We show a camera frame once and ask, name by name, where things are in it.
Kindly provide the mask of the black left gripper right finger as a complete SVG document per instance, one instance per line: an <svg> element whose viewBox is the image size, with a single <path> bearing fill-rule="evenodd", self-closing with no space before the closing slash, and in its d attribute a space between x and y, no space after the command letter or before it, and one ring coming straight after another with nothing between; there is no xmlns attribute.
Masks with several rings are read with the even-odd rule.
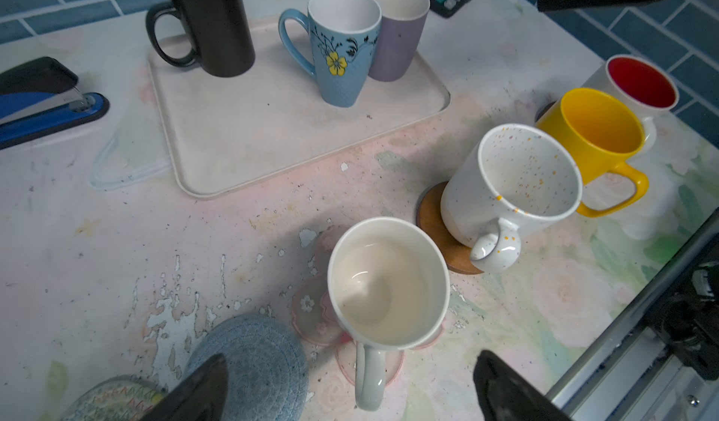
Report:
<svg viewBox="0 0 719 421"><path fill-rule="evenodd" d="M473 382L485 420L571 420L490 350L477 358Z"/></svg>

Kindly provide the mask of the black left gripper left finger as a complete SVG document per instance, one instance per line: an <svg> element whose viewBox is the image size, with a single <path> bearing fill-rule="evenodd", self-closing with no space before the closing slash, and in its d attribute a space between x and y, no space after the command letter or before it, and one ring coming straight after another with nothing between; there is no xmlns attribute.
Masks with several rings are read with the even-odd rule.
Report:
<svg viewBox="0 0 719 421"><path fill-rule="evenodd" d="M213 355L157 406L146 420L220 420L228 396L228 367L222 354Z"/></svg>

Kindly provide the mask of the grey blue woven coaster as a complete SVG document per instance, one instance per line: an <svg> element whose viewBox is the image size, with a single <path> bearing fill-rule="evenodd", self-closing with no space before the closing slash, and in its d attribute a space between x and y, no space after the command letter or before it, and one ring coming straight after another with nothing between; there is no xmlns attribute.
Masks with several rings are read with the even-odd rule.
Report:
<svg viewBox="0 0 719 421"><path fill-rule="evenodd" d="M185 377L224 355L228 396L224 420L298 420L305 406L308 364L297 336L274 318L243 314L221 323L192 353Z"/></svg>

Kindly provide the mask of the white zigzag woven coaster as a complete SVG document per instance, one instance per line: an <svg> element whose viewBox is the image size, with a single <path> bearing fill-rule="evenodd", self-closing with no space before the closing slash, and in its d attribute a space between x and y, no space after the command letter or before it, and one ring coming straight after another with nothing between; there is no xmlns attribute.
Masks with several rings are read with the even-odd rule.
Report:
<svg viewBox="0 0 719 421"><path fill-rule="evenodd" d="M60 420L142 420L166 392L131 376L117 376L88 390L62 413Z"/></svg>

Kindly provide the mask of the red interior mug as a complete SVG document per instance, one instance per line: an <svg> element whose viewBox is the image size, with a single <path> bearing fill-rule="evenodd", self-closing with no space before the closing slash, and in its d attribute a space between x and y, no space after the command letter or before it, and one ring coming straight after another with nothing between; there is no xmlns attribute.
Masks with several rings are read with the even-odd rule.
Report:
<svg viewBox="0 0 719 421"><path fill-rule="evenodd" d="M655 118L670 112L679 102L679 91L666 73L631 55L610 57L582 87L608 93L637 116L644 130L644 145L638 155L655 145Z"/></svg>

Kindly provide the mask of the pink flower coaster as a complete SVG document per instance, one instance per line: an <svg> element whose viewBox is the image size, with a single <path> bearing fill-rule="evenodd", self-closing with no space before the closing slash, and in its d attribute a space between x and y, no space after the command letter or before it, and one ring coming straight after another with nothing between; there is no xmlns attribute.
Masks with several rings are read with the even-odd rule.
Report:
<svg viewBox="0 0 719 421"><path fill-rule="evenodd" d="M332 225L318 235L314 258L310 263L314 275L295 293L290 313L291 323L299 337L315 346L333 349L340 372L353 384L356 343L340 326L331 306L325 275L333 248L348 229L347 225Z"/></svg>

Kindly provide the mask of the yellow mug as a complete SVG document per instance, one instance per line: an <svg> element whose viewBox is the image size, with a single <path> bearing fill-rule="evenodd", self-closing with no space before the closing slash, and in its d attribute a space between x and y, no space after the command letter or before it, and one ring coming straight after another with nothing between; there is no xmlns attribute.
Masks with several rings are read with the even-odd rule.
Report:
<svg viewBox="0 0 719 421"><path fill-rule="evenodd" d="M536 127L570 153L584 185L607 173L634 184L632 196L607 209L591 209L581 203L578 207L581 215L589 218L610 215L647 194L649 178L627 164L643 148L644 130L634 113L615 97L589 88L568 91L539 118Z"/></svg>

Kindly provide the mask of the white mug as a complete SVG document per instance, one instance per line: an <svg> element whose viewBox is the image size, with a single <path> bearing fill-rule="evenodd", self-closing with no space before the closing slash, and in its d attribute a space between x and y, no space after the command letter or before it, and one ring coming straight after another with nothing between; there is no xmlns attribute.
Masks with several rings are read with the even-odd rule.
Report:
<svg viewBox="0 0 719 421"><path fill-rule="evenodd" d="M424 344L445 318L446 261L415 224L376 217L340 237L327 280L338 322L356 344L356 404L374 412L384 397L387 353Z"/></svg>
<svg viewBox="0 0 719 421"><path fill-rule="evenodd" d="M452 176L441 197L449 233L483 272L513 266L522 240L573 214L582 176L569 152L536 127L492 128Z"/></svg>

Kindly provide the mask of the dark brown round coaster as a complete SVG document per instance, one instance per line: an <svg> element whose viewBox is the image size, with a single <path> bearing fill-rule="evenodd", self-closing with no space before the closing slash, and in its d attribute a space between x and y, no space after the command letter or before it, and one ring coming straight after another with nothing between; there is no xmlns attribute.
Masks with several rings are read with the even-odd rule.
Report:
<svg viewBox="0 0 719 421"><path fill-rule="evenodd" d="M557 101L554 100L545 104L542 108L539 108L539 110L537 110L537 113L535 114L535 123L538 123L539 120L544 116L544 114L547 113L556 103Z"/></svg>

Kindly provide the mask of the beige serving tray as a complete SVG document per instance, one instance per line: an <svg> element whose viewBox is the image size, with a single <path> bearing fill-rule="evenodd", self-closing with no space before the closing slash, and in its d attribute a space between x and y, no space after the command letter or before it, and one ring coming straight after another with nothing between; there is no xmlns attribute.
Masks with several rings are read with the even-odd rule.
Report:
<svg viewBox="0 0 719 421"><path fill-rule="evenodd" d="M148 55L176 181L211 199L434 117L450 93L421 55L395 82L365 81L350 108L324 102L281 44L276 18L255 20L254 66L235 78Z"/></svg>

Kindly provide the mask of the lavender mug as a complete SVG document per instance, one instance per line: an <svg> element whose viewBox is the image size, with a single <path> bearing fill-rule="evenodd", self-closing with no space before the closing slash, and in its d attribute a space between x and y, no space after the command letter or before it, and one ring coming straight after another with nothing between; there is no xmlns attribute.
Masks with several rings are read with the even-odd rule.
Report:
<svg viewBox="0 0 719 421"><path fill-rule="evenodd" d="M430 0L376 0L382 11L370 78L393 82L413 61L430 11Z"/></svg>

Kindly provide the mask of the light blue patterned mug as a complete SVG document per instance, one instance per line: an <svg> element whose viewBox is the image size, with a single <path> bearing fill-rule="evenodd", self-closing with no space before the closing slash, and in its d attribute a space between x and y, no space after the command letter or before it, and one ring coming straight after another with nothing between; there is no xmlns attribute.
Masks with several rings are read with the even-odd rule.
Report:
<svg viewBox="0 0 719 421"><path fill-rule="evenodd" d="M286 29L294 20L308 33L312 59L293 44ZM309 0L307 12L284 11L280 39L290 56L316 82L322 99L338 107L354 106L376 52L382 10L376 0Z"/></svg>

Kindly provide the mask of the black mug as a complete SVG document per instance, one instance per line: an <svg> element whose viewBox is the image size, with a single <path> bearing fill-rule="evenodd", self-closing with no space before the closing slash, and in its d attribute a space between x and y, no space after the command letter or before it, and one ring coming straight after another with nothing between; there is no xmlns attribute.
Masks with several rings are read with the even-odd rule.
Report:
<svg viewBox="0 0 719 421"><path fill-rule="evenodd" d="M185 56L174 58L161 48L155 31L161 16L174 16L183 25L191 44ZM233 78L256 61L243 0L169 0L148 10L145 28L155 52L175 67L198 65L212 76Z"/></svg>

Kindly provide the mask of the blue black stapler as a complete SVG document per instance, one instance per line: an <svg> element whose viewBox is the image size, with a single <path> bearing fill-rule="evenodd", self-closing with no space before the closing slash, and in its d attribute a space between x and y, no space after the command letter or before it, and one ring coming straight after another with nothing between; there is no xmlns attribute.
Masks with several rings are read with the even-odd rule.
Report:
<svg viewBox="0 0 719 421"><path fill-rule="evenodd" d="M41 57L1 74L1 148L8 149L104 117L110 101L82 93L79 77Z"/></svg>

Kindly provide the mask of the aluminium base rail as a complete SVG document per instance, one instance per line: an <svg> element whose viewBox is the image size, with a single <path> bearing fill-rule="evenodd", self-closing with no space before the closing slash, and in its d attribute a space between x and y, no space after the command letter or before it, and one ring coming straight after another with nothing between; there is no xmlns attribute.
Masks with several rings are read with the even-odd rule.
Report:
<svg viewBox="0 0 719 421"><path fill-rule="evenodd" d="M549 390L573 420L715 420L718 379L668 349L644 316L692 266L718 267L718 215L700 229Z"/></svg>

